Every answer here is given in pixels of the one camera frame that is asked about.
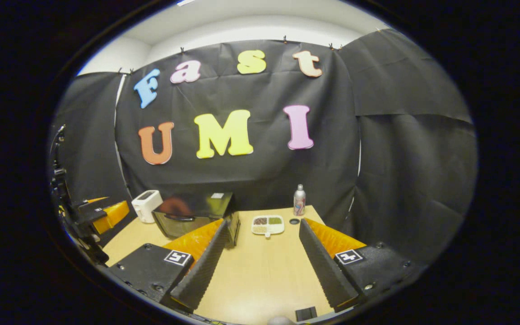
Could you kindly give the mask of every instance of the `blue letter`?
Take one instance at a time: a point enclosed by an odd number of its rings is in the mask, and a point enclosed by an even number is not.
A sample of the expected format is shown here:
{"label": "blue letter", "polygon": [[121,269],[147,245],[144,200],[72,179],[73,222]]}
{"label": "blue letter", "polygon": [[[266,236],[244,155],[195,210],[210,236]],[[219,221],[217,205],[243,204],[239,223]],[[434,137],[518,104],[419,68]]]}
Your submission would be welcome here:
{"label": "blue letter", "polygon": [[142,99],[141,108],[146,108],[155,99],[157,93],[152,92],[151,89],[158,88],[158,81],[155,79],[157,76],[159,76],[159,70],[154,69],[134,86],[134,90],[138,91],[140,99]]}

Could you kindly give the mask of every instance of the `white tray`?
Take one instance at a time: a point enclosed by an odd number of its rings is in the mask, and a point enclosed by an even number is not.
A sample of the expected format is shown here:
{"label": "white tray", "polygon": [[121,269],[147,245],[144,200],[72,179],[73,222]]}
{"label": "white tray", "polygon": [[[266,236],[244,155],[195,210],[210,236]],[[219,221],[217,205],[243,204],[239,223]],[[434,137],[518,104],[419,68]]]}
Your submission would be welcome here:
{"label": "white tray", "polygon": [[[270,218],[278,218],[280,223],[270,224]],[[264,220],[263,224],[254,224],[256,220]],[[266,238],[270,238],[271,234],[280,234],[284,231],[284,219],[281,216],[270,215],[270,216],[257,216],[252,219],[251,225],[252,234],[264,235]]]}

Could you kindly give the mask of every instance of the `orange letter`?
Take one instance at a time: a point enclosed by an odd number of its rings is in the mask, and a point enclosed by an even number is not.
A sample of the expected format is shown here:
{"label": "orange letter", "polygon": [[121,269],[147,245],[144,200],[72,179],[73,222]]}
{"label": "orange letter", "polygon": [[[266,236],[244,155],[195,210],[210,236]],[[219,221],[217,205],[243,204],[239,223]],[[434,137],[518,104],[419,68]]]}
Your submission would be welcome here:
{"label": "orange letter", "polygon": [[320,59],[311,55],[309,51],[294,53],[292,57],[298,59],[300,70],[307,76],[320,77],[322,75],[322,70],[314,68],[314,62],[318,62]]}
{"label": "orange letter", "polygon": [[152,135],[155,131],[153,127],[144,127],[138,131],[142,140],[142,156],[152,165],[162,165],[167,163],[172,156],[172,129],[174,123],[166,122],[158,125],[158,130],[162,132],[163,150],[160,154],[153,152]]}

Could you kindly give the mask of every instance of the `table surface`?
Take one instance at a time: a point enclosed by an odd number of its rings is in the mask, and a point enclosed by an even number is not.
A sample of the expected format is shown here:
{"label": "table surface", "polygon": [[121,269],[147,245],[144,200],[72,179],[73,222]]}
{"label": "table surface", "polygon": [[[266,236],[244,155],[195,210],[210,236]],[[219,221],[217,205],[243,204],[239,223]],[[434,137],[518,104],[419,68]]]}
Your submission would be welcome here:
{"label": "table surface", "polygon": [[[295,217],[293,209],[239,214],[237,246],[223,250],[194,314],[230,323],[265,325],[275,316],[296,321],[296,310],[312,306],[318,316],[334,312],[300,241],[300,224],[289,223]],[[269,239],[252,234],[252,219],[269,214],[283,218],[284,232]],[[310,205],[299,218],[304,217],[324,224]],[[163,246],[170,241],[156,224],[144,224],[136,218],[103,248],[110,256],[106,264],[112,266],[144,243]]]}

